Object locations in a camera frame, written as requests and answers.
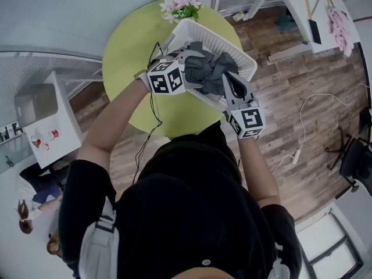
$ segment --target window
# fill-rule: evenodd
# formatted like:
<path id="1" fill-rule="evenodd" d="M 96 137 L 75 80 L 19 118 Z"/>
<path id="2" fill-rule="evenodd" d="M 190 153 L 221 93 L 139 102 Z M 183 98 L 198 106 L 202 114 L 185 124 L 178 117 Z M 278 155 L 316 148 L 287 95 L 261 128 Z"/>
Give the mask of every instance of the window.
<path id="1" fill-rule="evenodd" d="M 300 279 L 348 279 L 363 265 L 352 241 L 332 212 L 297 235 L 303 256 Z"/>

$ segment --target white table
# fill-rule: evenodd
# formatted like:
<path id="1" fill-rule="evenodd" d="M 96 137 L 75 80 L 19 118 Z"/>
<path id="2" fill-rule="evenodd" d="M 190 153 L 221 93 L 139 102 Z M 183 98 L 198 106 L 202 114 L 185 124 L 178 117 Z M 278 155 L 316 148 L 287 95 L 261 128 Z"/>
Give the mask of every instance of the white table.
<path id="1" fill-rule="evenodd" d="M 78 126 L 63 84 L 58 81 L 58 75 L 53 71 L 45 80 L 45 84 L 53 84 L 56 90 L 58 111 L 47 118 L 23 128 L 35 154 L 37 162 L 43 168 L 62 158 L 64 155 L 81 146 L 83 135 Z M 59 136 L 49 143 L 49 149 L 36 148 L 31 143 L 31 137 L 36 131 L 46 134 L 57 130 Z"/>
<path id="2" fill-rule="evenodd" d="M 318 53 L 338 47 L 334 37 L 330 34 L 330 19 L 327 15 L 328 3 L 327 0 L 320 0 L 319 4 L 314 12 L 312 19 L 316 21 L 319 29 L 321 44 L 312 42 L 312 33 L 309 26 L 309 15 L 307 13 L 306 1 L 305 0 L 283 0 L 289 11 L 291 12 L 296 24 L 302 33 L 304 41 L 308 41 L 307 44 L 301 44 L 293 48 L 286 49 L 282 52 L 276 53 L 269 56 L 269 61 L 276 62 L 279 60 L 285 60 L 293 57 L 296 54 L 304 53 L 306 51 L 312 51 Z M 352 21 L 351 15 L 349 14 L 344 2 L 342 0 L 332 0 L 335 7 L 346 13 L 350 21 L 350 33 L 354 43 L 359 42 L 360 38 L 354 22 Z M 256 12 L 262 6 L 265 0 L 256 0 L 250 8 L 249 12 L 245 15 L 244 20 L 251 19 L 254 17 Z M 309 0 L 310 8 L 313 9 L 316 0 Z"/>

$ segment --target long hair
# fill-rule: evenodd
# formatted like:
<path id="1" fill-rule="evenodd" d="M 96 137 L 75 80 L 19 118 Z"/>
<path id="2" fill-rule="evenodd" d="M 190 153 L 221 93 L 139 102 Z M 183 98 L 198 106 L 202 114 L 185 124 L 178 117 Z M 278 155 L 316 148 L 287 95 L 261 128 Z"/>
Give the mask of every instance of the long hair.
<path id="1" fill-rule="evenodd" d="M 26 218 L 28 218 L 28 207 L 25 200 L 23 200 L 22 203 L 18 201 L 17 212 L 20 217 L 19 228 L 22 230 L 23 233 L 27 235 L 30 234 L 33 230 L 33 223 L 31 222 L 31 220 L 26 220 Z"/>

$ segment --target round yellow-green table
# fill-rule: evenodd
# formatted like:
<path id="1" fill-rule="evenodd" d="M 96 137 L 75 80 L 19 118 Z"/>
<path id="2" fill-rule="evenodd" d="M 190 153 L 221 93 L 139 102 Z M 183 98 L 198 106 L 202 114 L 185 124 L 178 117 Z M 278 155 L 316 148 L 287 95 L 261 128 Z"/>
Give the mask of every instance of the round yellow-green table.
<path id="1" fill-rule="evenodd" d="M 161 2 L 155 1 L 133 11 L 112 33 L 102 65 L 103 84 L 111 101 L 133 81 L 136 72 L 146 68 L 154 44 L 157 41 L 163 44 L 175 28 L 175 24 L 161 17 Z M 198 23 L 241 48 L 234 28 L 212 8 L 204 6 L 199 10 Z M 156 135 L 174 138 L 198 134 L 222 117 L 222 113 L 189 92 L 153 97 L 163 121 L 155 130 Z M 149 94 L 137 107 L 129 123 L 148 133 L 157 125 Z"/>

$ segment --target white cable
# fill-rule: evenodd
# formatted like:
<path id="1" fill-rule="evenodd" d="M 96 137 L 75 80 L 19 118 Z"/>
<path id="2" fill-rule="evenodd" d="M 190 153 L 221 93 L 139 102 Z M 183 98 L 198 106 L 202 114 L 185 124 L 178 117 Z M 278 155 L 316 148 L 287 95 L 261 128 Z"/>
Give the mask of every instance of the white cable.
<path id="1" fill-rule="evenodd" d="M 367 85 L 365 85 L 365 84 L 362 84 L 362 83 L 358 84 L 358 85 L 356 86 L 356 88 L 355 88 L 353 98 L 352 98 L 351 101 L 348 102 L 348 103 L 343 102 L 342 100 L 338 99 L 335 95 L 330 94 L 330 93 L 316 93 L 316 94 L 311 94 L 311 95 L 309 95 L 308 97 L 305 98 L 305 100 L 303 101 L 303 104 L 302 104 L 302 106 L 301 106 L 300 113 L 299 113 L 299 114 L 300 114 L 301 125 L 302 125 L 302 128 L 303 128 L 303 139 L 302 139 L 302 142 L 301 142 L 301 144 L 300 144 L 300 147 L 299 147 L 297 150 L 301 150 L 302 145 L 303 145 L 303 143 L 304 143 L 304 141 L 305 141 L 305 137 L 306 137 L 306 130 L 305 130 L 305 126 L 303 125 L 302 116 L 301 116 L 301 112 L 302 112 L 303 106 L 305 105 L 306 101 L 307 101 L 310 97 L 312 97 L 312 96 L 317 96 L 317 95 L 321 95 L 321 96 L 332 96 L 333 98 L 335 98 L 337 101 L 339 101 L 339 102 L 342 103 L 343 105 L 345 105 L 345 106 L 349 106 L 349 105 L 351 105 L 351 104 L 353 103 L 353 101 L 354 101 L 354 99 L 355 99 L 355 96 L 356 96 L 356 92 L 357 92 L 359 86 L 361 86 L 361 85 L 362 85 L 362 86 L 365 86 L 366 88 L 370 88 L 369 86 L 367 86 Z M 279 163 L 279 164 L 277 165 L 277 167 L 274 169 L 273 174 L 276 172 L 276 170 L 278 169 L 279 165 L 283 162 L 283 160 L 284 160 L 284 158 L 285 158 L 286 156 L 289 156 L 289 157 L 291 157 L 291 158 L 294 159 L 294 156 L 292 156 L 292 155 L 290 155 L 290 154 L 285 154 L 285 155 L 283 156 L 283 158 L 281 159 L 280 163 Z"/>
<path id="2" fill-rule="evenodd" d="M 285 158 L 286 156 L 289 156 L 289 157 L 294 158 L 294 157 L 293 157 L 292 155 L 290 155 L 290 154 L 285 154 L 285 155 L 283 156 L 283 158 L 281 159 L 281 161 L 279 162 L 279 164 L 277 165 L 277 167 L 274 169 L 273 174 L 276 172 L 277 168 L 279 167 L 279 165 L 281 165 L 281 163 L 283 162 L 283 160 L 284 160 L 284 158 Z"/>

